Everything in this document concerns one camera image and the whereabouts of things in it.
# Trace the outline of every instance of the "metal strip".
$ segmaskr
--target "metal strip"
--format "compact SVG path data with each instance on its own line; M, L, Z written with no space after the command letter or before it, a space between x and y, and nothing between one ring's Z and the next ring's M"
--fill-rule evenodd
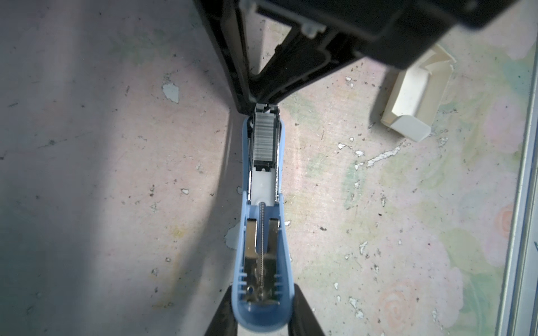
M525 126L525 138L521 153L518 190L516 193L512 229L506 257L504 282L497 319L496 336L529 335L533 320L534 301L536 295L536 279L534 272L526 272L526 268L536 268L533 255L538 251L534 246L533 235L538 234L538 226L533 225L536 184L536 162L533 158L536 145L536 128L538 125L538 105L536 104L536 88L538 87L538 50L534 58L534 71L530 87L530 99Z

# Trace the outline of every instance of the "black plastic part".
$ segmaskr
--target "black plastic part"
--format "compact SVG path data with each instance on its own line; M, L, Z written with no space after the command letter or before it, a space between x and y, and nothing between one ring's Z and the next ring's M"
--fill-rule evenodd
M289 336L324 336L312 309L297 284L293 298L292 319L288 323Z
M457 22L482 27L516 0L244 0L291 26L258 75L250 73L239 0L194 0L225 68L240 113L277 104L300 88L368 56L405 69ZM308 38L304 23L325 30Z
M205 336L236 336L237 320L232 310L232 286L229 286L218 305Z

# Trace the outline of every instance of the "worn surface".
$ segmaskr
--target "worn surface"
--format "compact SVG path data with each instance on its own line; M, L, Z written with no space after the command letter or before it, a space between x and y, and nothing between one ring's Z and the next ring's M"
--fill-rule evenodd
M380 124L395 73L370 60L281 103L293 272L327 335L492 333L537 18L442 39L455 72L418 144ZM286 30L248 27L263 65ZM0 31L0 334L202 334L243 117L193 5L3 2Z

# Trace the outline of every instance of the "white chipped spot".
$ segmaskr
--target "white chipped spot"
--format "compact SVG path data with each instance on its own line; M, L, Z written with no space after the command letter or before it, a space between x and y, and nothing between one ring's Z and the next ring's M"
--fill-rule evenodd
M359 245L359 252L360 254L364 253L364 249L366 248L366 245L368 245L368 241L365 241L364 243Z
M381 153L378 156L376 156L375 158L373 158L371 160L368 160L368 164L366 165L366 167L372 167L377 161L381 161L381 160L384 160L386 158L390 158L391 156L395 156L399 151L400 151L400 147L396 147L392 151Z
M354 299L352 298L351 296L349 297L349 303L351 303L351 305L353 306L353 308L357 309L357 299Z
M166 99L170 99L172 102L179 103L179 88L174 83L163 84L162 91L166 96Z
M237 241L239 240L239 227L241 223L237 223L234 227L230 228L227 234L224 236L224 242L226 246L231 249L237 249Z
M447 141L448 141L448 138L439 138L439 140L437 141L438 145L439 145L439 148L443 147L444 145L447 144Z

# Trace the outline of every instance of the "open box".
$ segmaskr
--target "open box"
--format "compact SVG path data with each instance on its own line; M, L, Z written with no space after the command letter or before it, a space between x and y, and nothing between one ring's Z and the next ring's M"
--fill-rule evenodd
M441 46L428 49L398 75L381 122L417 142L427 137L454 63Z

